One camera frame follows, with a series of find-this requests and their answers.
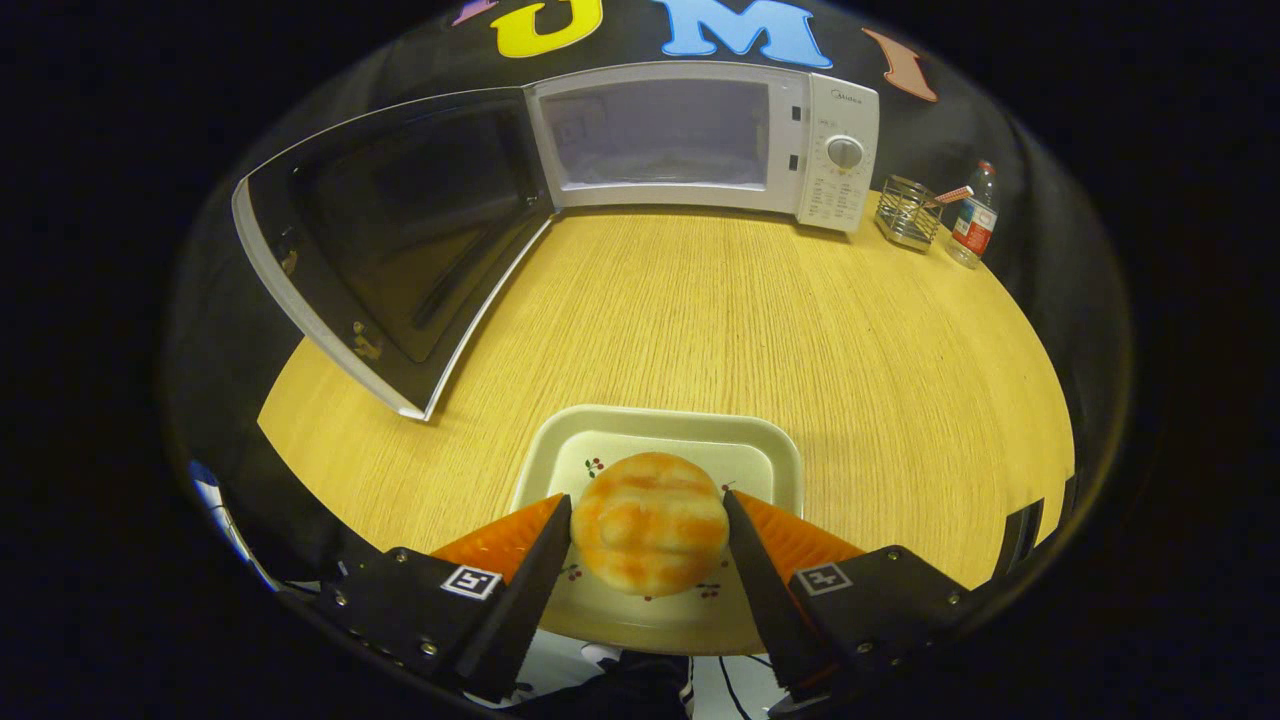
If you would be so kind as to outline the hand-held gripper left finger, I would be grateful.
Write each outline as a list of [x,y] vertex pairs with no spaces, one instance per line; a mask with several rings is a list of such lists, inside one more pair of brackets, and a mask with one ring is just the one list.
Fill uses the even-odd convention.
[[570,550],[558,493],[435,553],[340,560],[320,624],[402,676],[495,702],[511,694]]

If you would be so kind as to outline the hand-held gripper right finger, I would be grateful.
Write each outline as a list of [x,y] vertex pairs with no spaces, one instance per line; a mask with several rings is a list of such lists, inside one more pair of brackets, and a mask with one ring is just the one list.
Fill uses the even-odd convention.
[[774,716],[831,716],[920,664],[972,611],[968,589],[901,544],[864,551],[728,491],[728,547],[785,698]]

